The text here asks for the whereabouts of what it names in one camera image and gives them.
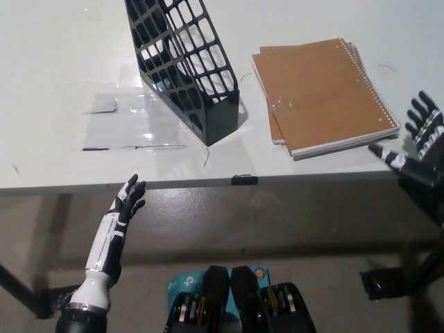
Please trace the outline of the white and black left hand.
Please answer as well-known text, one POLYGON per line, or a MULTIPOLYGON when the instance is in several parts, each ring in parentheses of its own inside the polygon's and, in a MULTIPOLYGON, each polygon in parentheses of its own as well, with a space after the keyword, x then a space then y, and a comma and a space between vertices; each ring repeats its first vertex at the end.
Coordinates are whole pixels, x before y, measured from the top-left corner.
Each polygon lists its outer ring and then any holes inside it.
POLYGON ((85 279, 68 308, 96 313, 110 310, 110 289, 121 274, 121 256, 131 219, 142 208, 146 183, 133 175, 119 190, 96 232, 85 265, 85 279))

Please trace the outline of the black and white right hand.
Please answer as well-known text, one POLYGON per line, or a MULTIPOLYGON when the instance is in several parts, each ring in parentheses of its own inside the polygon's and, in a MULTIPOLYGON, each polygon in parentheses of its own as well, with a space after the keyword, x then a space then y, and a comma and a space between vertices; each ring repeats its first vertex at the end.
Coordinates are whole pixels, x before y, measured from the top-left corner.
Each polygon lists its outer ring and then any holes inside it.
POLYGON ((419 185, 437 188, 443 184, 443 109, 423 90, 411 99, 404 125, 415 155, 371 144, 368 150, 399 176, 419 185))

